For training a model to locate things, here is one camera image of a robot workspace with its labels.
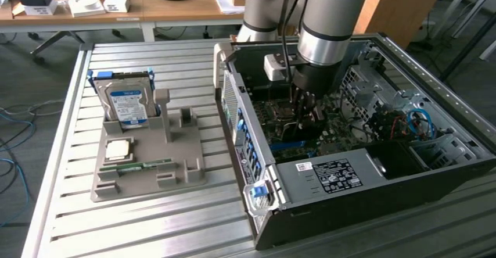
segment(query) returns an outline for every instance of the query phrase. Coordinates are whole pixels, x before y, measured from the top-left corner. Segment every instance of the blue cable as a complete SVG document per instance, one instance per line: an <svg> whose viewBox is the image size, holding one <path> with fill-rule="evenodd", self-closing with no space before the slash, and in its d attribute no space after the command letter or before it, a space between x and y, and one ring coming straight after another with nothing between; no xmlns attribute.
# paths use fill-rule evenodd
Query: blue cable
<svg viewBox="0 0 496 258"><path fill-rule="evenodd" d="M25 178L25 172L23 172L22 166L19 166L18 163L14 162L14 160L7 159L7 158L0 158L0 161L9 162L10 164L13 164L13 165L17 166L17 169L19 171L19 175L22 176L22 181L23 181L25 191L26 191L26 204L25 204L25 207L23 207L23 209L21 210L19 213L17 213L5 223L0 224L0 228L2 228L2 227L6 226L7 223L10 223L13 220L15 220L23 214L23 212L26 212L26 210L29 209L29 206L30 206L30 193L29 193L29 185L26 184L26 178Z"/></svg>
<svg viewBox="0 0 496 258"><path fill-rule="evenodd" d="M423 109L413 109L413 110L409 111L409 113L407 113L407 123L409 123L410 129L413 130L413 132L415 134L418 134L418 131L417 131L415 126L414 126L414 123L413 123L413 118L411 118L411 114L415 113L415 112L422 113L426 116L429 127L431 129L431 139L435 139L435 137L437 137L437 128L435 128L435 125L433 124L431 116L429 115L429 113L427 113L426 110L423 110Z"/></svg>
<svg viewBox="0 0 496 258"><path fill-rule="evenodd" d="M14 146L10 146L10 147L6 147L3 149L0 149L0 152L5 152L10 149L14 149L17 146L22 145L26 141L29 141L29 139L34 136L35 134L35 124L31 122L31 121L27 121L27 120L15 120L14 118L6 116L5 114L0 113L0 117L3 117L6 120L14 122L14 123L27 123L30 126L31 126L31 132L30 132L30 135L18 143L15 144Z"/></svg>

